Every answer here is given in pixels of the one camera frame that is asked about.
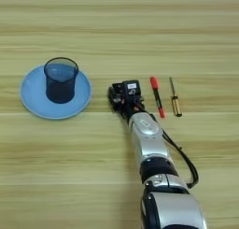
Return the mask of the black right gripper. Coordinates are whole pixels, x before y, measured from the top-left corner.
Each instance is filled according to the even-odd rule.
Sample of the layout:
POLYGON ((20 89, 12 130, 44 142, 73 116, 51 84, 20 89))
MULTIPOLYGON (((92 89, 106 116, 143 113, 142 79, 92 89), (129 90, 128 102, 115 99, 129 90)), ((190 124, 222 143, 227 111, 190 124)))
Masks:
POLYGON ((135 113, 144 112, 144 98, 140 95, 126 97, 122 94, 122 84, 114 83, 108 89, 108 99, 115 111, 119 110, 123 119, 130 119, 135 113))

